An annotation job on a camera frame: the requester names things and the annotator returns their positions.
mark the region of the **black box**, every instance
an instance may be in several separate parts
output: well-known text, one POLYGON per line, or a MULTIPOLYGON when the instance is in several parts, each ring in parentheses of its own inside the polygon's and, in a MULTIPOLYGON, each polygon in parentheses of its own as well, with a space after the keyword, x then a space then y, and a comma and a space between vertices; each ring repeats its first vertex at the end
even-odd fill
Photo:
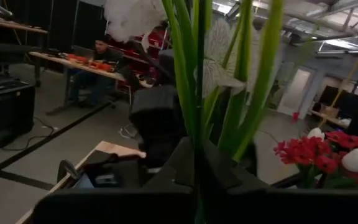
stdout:
POLYGON ((7 78, 0 81, 0 147, 33 127, 34 86, 7 78))

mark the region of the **white door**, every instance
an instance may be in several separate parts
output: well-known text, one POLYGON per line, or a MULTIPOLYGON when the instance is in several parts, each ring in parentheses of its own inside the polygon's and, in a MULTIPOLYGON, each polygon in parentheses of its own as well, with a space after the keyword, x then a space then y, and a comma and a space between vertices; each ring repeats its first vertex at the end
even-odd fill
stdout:
POLYGON ((301 110, 309 90, 315 71, 310 68, 300 67, 296 71, 292 82, 288 83, 287 89, 278 105, 278 112, 291 115, 301 110))

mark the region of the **cardboard box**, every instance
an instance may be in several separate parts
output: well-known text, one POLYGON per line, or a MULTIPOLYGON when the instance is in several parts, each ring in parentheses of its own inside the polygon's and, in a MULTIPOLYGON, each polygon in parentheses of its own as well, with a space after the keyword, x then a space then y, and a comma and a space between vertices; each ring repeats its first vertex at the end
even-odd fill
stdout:
POLYGON ((325 114, 327 116, 329 116, 330 118, 336 118, 336 116, 338 115, 339 109, 337 108, 332 108, 329 106, 322 106, 320 109, 320 113, 325 114))

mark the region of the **table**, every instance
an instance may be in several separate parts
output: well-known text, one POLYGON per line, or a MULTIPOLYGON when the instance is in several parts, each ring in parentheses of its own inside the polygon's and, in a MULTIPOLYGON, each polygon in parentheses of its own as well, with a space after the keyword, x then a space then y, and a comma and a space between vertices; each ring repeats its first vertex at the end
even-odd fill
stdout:
POLYGON ((35 27, 30 27, 30 26, 23 25, 23 24, 18 24, 13 21, 6 21, 2 18, 0 18, 0 27, 25 30, 25 31, 36 32, 36 33, 40 33, 40 34, 48 34, 48 31, 46 31, 46 30, 42 30, 40 28, 35 28, 35 27))
MULTIPOLYGON (((82 64, 79 64, 79 63, 71 62, 71 61, 69 61, 67 59, 64 59, 64 58, 51 57, 51 56, 49 56, 47 54, 43 54, 43 53, 39 53, 39 52, 30 52, 29 55, 35 56, 37 58, 49 60, 49 61, 52 61, 52 62, 57 62, 57 63, 60 63, 60 64, 64 65, 64 75, 65 75, 65 78, 66 78, 66 86, 65 86, 65 97, 64 97, 64 100, 63 100, 63 106, 59 106, 58 108, 55 108, 55 109, 47 112, 47 115, 59 114, 59 113, 61 113, 62 111, 66 110, 67 108, 69 108, 71 106, 71 104, 68 101, 69 91, 70 91, 70 74, 68 74, 68 67, 78 68, 78 69, 81 69, 81 70, 85 70, 85 71, 88 71, 88 72, 95 73, 97 75, 103 75, 105 77, 113 78, 113 79, 120 80, 120 81, 125 81, 125 78, 120 73, 106 72, 104 70, 90 68, 88 66, 85 66, 85 65, 82 65, 82 64)), ((41 69, 40 68, 40 63, 36 63, 35 64, 35 73, 38 74, 38 75, 36 75, 38 77, 39 77, 39 74, 40 74, 40 69, 41 69)), ((146 83, 146 81, 139 81, 139 82, 143 87, 146 87, 146 88, 151 88, 152 87, 152 85, 148 85, 146 83)))
MULTIPOLYGON (((107 153, 115 153, 118 156, 128 156, 128 155, 138 155, 142 158, 146 157, 145 152, 140 152, 136 149, 130 149, 124 146, 119 146, 116 144, 108 143, 106 141, 101 141, 88 155, 86 155, 76 166, 75 168, 78 170, 81 168, 81 166, 84 164, 84 162, 87 160, 87 158, 94 152, 94 151, 102 151, 107 153)), ((56 190, 61 189, 68 181, 69 181, 70 175, 66 175, 61 181, 59 181, 49 192, 53 193, 56 190)), ((25 224, 28 223, 30 220, 30 216, 32 214, 32 209, 29 210, 23 217, 16 222, 16 224, 25 224)))
MULTIPOLYGON (((11 29, 16 29, 16 30, 24 30, 24 31, 27 31, 27 32, 34 32, 34 33, 38 33, 40 34, 39 35, 39 47, 41 49, 43 49, 44 47, 44 37, 45 37, 45 34, 48 34, 48 31, 46 30, 42 30, 40 28, 35 28, 35 27, 29 27, 29 26, 26 26, 26 25, 23 25, 23 24, 18 24, 16 22, 13 22, 13 21, 6 21, 2 18, 0 18, 0 27, 5 27, 5 28, 11 28, 11 29)), ((35 61, 35 64, 36 65, 40 65, 40 58, 37 58, 37 60, 35 61)), ((35 85, 38 87, 41 85, 41 82, 40 82, 40 73, 34 73, 34 76, 35 76, 35 85)))
POLYGON ((332 124, 335 124, 335 125, 338 125, 338 126, 340 126, 340 127, 342 127, 342 128, 347 128, 348 127, 348 125, 346 125, 346 124, 342 124, 341 122, 339 122, 339 119, 336 119, 336 118, 332 118, 332 117, 329 117, 329 116, 327 116, 327 115, 325 115, 325 114, 322 114, 322 113, 320 113, 320 112, 317 112, 317 111, 310 111, 310 113, 312 113, 312 114, 314 114, 314 115, 316 115, 316 116, 319 116, 320 118, 325 118, 327 121, 329 121, 330 123, 332 123, 332 124))

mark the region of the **artificial flower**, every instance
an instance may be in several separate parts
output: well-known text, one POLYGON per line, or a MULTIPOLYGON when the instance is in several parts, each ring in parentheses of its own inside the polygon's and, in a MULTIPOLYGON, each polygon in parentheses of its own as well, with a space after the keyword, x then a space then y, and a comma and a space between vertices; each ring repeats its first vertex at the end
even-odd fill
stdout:
POLYGON ((338 153, 333 153, 333 159, 335 160, 336 164, 341 164, 342 158, 346 156, 348 152, 340 151, 338 153))
POLYGON ((351 172, 358 172, 358 148, 342 158, 342 165, 351 172))
POLYGON ((327 156, 319 156, 316 159, 315 164, 317 168, 328 174, 332 174, 337 168, 337 163, 335 162, 335 160, 327 156))
POLYGON ((107 0, 104 17, 111 37, 127 42, 131 37, 151 32, 167 15, 161 0, 107 0))
POLYGON ((280 142, 273 150, 279 155, 284 164, 301 164, 307 166, 313 162, 314 152, 306 146, 307 139, 280 142))
POLYGON ((338 142, 342 147, 354 149, 358 147, 358 136, 345 136, 338 142))
POLYGON ((223 67, 223 60, 233 35, 234 32, 230 31, 230 26, 224 19, 218 19, 205 35, 203 98, 209 96, 218 86, 233 87, 234 94, 246 87, 245 83, 233 77, 238 47, 233 47, 226 68, 223 67))
POLYGON ((314 128, 312 129, 309 134, 308 134, 308 138, 311 138, 311 137, 317 137, 317 138, 321 138, 321 139, 324 139, 325 138, 325 135, 324 133, 321 131, 321 129, 319 128, 314 128))
POLYGON ((237 94, 244 89, 252 91, 259 69, 260 55, 260 37, 258 32, 254 28, 252 29, 252 54, 246 83, 233 77, 236 69, 237 42, 234 44, 226 68, 223 68, 224 57, 229 49, 234 30, 230 30, 225 19, 218 19, 212 29, 207 32, 204 42, 203 98, 211 94, 218 86, 232 87, 232 94, 237 94))
POLYGON ((343 133, 343 131, 331 131, 326 133, 327 139, 332 142, 340 142, 343 139, 347 138, 347 134, 343 133))
POLYGON ((323 141, 320 137, 310 137, 308 139, 308 145, 313 152, 317 153, 318 155, 328 155, 332 153, 332 150, 329 144, 326 141, 323 141))

